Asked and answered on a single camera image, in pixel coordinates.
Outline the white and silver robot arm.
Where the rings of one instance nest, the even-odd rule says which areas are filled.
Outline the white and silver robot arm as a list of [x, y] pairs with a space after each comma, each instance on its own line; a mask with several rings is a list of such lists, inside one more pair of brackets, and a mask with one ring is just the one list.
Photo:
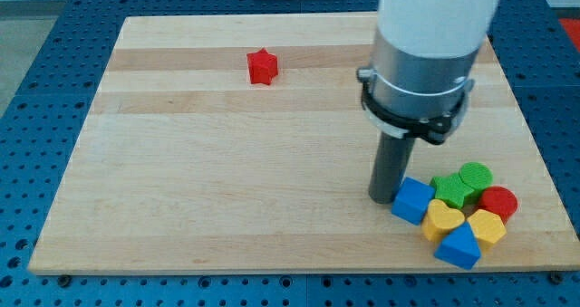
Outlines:
[[498, 2], [379, 0], [372, 57], [357, 72], [369, 120], [396, 139], [443, 143], [463, 120]]

